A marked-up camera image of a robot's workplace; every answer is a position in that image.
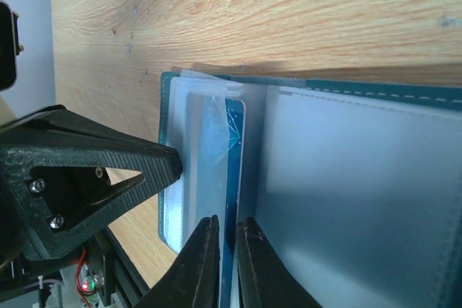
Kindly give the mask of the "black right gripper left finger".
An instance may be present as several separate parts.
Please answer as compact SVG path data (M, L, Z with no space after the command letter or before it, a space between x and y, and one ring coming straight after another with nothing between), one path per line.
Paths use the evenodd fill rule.
M167 273L136 304L138 308L217 307L219 220L204 217Z

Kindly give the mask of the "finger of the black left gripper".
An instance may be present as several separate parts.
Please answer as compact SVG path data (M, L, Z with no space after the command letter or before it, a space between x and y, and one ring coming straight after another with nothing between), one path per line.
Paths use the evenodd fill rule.
M62 258L181 173L175 149L62 105L2 121L1 258Z

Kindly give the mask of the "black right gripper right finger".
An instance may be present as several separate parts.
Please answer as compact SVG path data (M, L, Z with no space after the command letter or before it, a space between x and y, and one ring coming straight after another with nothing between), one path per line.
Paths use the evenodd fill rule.
M236 228L241 307L319 307L290 274L258 222L248 217Z

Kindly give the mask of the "teal leather card holder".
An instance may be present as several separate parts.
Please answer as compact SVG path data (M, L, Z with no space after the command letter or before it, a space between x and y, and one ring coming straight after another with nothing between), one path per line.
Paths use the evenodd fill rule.
M254 218L323 307L461 305L461 88L161 76L159 140L183 164L159 195L179 252L209 213L205 99L243 101L237 219Z

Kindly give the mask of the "blue patterned card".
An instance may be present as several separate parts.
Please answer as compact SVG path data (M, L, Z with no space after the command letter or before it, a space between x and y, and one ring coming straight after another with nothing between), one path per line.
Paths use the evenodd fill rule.
M205 99L200 154L206 178L205 200L209 213L216 214L219 219L221 262L218 306L231 307L245 105L241 100L230 98L226 98L223 105L224 108L220 108L211 97Z

